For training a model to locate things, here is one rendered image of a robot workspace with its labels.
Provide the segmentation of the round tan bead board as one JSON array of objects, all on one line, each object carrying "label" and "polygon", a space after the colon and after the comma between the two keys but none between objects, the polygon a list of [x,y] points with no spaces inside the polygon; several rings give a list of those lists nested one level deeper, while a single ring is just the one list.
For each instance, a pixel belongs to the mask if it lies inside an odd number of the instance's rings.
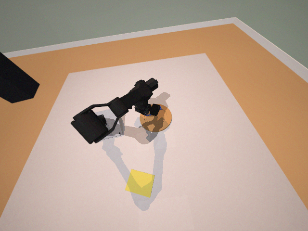
[{"label": "round tan bead board", "polygon": [[159,110],[158,115],[145,116],[140,114],[141,125],[148,131],[160,132],[165,130],[171,123],[172,115],[170,110],[161,104],[161,110]]}]

